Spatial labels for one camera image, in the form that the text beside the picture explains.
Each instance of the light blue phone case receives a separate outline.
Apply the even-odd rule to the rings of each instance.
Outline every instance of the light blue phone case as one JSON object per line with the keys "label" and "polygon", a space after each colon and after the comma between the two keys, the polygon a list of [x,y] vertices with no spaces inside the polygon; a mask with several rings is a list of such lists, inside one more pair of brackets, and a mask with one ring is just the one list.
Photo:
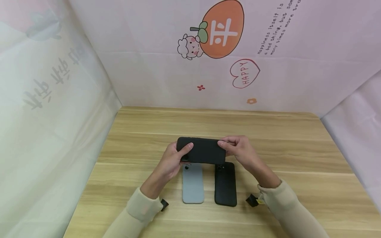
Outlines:
{"label": "light blue phone case", "polygon": [[202,165],[191,163],[182,165],[182,201],[184,203],[204,202]]}

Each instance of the green leaf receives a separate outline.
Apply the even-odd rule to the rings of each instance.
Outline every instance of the green leaf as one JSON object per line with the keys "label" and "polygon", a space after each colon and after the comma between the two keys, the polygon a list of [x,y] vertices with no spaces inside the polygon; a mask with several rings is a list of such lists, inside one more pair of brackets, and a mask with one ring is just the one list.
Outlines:
{"label": "green leaf", "polygon": [[206,21],[203,21],[202,23],[200,23],[199,28],[205,29],[207,26],[208,26],[208,23]]}
{"label": "green leaf", "polygon": [[208,41],[208,33],[205,29],[200,29],[197,35],[199,36],[201,43],[206,43]]}

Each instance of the black phone case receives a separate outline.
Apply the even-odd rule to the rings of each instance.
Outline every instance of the black phone case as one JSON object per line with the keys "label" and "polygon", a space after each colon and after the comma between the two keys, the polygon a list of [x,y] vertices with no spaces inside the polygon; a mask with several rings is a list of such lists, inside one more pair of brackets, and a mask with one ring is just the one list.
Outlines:
{"label": "black phone case", "polygon": [[222,165],[225,163],[226,151],[217,144],[218,140],[180,137],[177,139],[177,151],[180,151],[188,143],[193,143],[192,150],[181,158],[181,161],[190,163],[204,163]]}
{"label": "black phone case", "polygon": [[231,207],[237,205],[233,163],[225,162],[223,165],[215,166],[215,202],[219,205]]}

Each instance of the sheep cartoon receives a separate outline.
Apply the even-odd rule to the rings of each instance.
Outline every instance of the sheep cartoon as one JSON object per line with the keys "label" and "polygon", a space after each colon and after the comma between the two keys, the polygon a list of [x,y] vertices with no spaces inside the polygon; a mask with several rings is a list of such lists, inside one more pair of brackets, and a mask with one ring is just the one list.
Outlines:
{"label": "sheep cartoon", "polygon": [[184,59],[192,60],[192,58],[201,57],[204,53],[200,46],[200,37],[188,36],[184,34],[182,39],[179,40],[179,46],[177,52],[181,54]]}

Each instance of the hand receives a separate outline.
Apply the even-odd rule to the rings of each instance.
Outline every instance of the hand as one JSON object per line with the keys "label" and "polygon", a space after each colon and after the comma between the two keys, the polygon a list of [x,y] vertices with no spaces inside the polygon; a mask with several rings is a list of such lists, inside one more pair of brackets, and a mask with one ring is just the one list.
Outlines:
{"label": "hand", "polygon": [[154,173],[160,174],[167,182],[177,175],[183,164],[180,159],[191,151],[193,143],[187,144],[180,151],[177,151],[176,146],[177,142],[172,142],[167,146],[162,159],[154,170]]}
{"label": "hand", "polygon": [[226,156],[234,155],[246,170],[263,164],[246,136],[226,136],[218,141]]}
{"label": "hand", "polygon": [[281,184],[278,176],[265,164],[246,136],[226,136],[217,144],[226,150],[226,156],[234,155],[264,188],[276,188]]}
{"label": "hand", "polygon": [[177,142],[172,142],[167,146],[159,164],[140,187],[140,191],[148,198],[156,199],[159,196],[168,181],[178,174],[182,165],[181,157],[193,148],[193,143],[189,143],[177,151],[176,145]]}

